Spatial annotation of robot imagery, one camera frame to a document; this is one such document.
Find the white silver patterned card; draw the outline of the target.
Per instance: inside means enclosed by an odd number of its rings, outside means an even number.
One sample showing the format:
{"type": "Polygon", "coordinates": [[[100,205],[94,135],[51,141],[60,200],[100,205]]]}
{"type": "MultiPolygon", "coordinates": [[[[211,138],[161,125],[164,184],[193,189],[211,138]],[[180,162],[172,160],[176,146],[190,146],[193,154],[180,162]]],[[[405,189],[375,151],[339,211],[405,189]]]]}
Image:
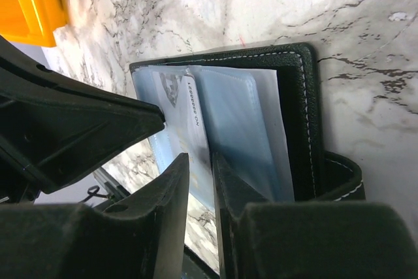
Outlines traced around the white silver patterned card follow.
{"type": "Polygon", "coordinates": [[[177,155],[189,156],[190,193],[214,210],[214,188],[206,129],[195,79],[187,74],[152,72],[157,106],[165,128],[152,137],[158,169],[164,171],[177,155]]]}

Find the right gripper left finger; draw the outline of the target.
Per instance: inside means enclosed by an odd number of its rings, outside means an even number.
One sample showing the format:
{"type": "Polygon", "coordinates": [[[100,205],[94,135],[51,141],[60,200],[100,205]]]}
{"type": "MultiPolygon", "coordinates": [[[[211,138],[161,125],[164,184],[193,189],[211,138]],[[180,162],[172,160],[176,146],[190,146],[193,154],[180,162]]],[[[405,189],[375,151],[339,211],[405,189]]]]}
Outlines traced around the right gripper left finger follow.
{"type": "Polygon", "coordinates": [[[3,205],[2,278],[179,278],[189,157],[98,211],[84,204],[3,205]]]}

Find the black leather card holder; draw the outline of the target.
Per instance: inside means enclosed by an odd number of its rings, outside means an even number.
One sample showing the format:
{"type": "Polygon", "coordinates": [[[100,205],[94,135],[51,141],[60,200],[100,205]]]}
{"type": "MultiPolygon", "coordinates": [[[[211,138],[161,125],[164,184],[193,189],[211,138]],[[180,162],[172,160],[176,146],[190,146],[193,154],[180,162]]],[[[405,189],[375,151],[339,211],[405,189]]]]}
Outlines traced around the black leather card holder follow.
{"type": "Polygon", "coordinates": [[[319,198],[332,189],[325,167],[318,70],[314,49],[284,44],[131,63],[137,97],[157,105],[152,72],[195,79],[210,164],[223,156],[238,177],[268,200],[280,200],[276,168],[252,69],[278,72],[294,201],[319,198]]]}

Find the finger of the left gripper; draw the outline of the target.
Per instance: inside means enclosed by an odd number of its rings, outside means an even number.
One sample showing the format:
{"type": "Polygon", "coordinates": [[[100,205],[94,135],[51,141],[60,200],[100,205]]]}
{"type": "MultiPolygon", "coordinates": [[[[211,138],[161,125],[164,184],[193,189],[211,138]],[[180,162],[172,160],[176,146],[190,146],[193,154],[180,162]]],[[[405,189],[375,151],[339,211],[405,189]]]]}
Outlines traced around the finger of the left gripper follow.
{"type": "Polygon", "coordinates": [[[52,193],[163,129],[152,104],[52,71],[1,41],[1,189],[52,193]]]}

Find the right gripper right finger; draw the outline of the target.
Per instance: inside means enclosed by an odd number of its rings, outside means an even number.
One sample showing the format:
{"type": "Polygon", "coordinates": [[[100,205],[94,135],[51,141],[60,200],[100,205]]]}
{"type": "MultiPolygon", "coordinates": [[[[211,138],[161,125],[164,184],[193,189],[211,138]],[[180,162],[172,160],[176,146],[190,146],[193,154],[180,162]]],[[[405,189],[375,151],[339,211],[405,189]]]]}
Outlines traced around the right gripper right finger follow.
{"type": "Polygon", "coordinates": [[[361,170],[327,152],[332,189],[273,203],[212,158],[222,278],[416,278],[417,248],[402,218],[364,197],[361,170]]]}

